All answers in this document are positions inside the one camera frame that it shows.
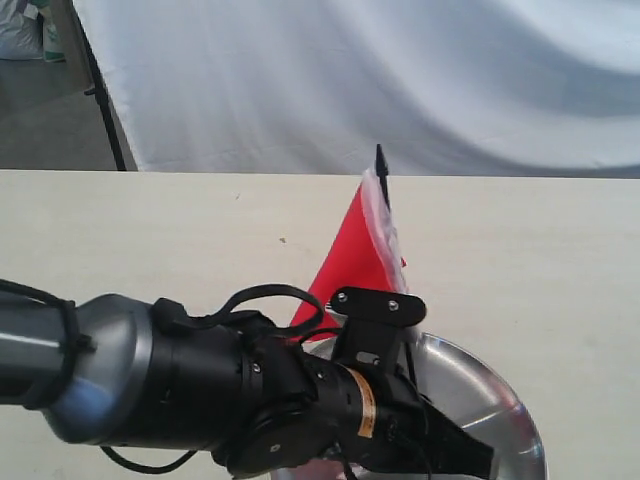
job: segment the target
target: wooden table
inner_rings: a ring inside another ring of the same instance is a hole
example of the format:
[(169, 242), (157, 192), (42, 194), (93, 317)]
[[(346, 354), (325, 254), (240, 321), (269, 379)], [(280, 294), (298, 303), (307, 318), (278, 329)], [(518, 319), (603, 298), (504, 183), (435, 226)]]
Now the wooden table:
[[(0, 173), (0, 277), (85, 301), (166, 296), (195, 314), (262, 282), (306, 287), (357, 177)], [(527, 404), (551, 478), (637, 477), (640, 183), (391, 179), (426, 330), (477, 354)], [(287, 301), (261, 305), (279, 323)], [(39, 414), (0, 409), (3, 478), (133, 479)], [(162, 462), (172, 452), (135, 451)], [(227, 478), (206, 454), (173, 479)]]

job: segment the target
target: metal bowl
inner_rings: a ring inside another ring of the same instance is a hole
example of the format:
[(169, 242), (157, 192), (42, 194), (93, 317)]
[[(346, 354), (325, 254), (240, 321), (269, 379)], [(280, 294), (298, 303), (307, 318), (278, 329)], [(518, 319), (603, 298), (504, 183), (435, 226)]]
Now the metal bowl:
[[(334, 339), (312, 353), (329, 358)], [(422, 333), (414, 344), (418, 387), (445, 415), (491, 446), (500, 457), (498, 480), (546, 480), (542, 440), (524, 404), (498, 374), (462, 348)], [(335, 462), (317, 460), (271, 473), (272, 480), (334, 480), (341, 477)], [(413, 480), (424, 475), (388, 475), (362, 471), (366, 480)], [(433, 479), (470, 480), (465, 475), (433, 475)]]

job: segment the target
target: white bag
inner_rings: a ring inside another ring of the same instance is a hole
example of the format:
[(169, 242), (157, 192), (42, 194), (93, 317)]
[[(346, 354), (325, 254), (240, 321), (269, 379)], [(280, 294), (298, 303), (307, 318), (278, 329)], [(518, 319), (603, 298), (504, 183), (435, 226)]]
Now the white bag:
[(0, 58), (42, 58), (38, 24), (18, 12), (18, 0), (0, 0)]

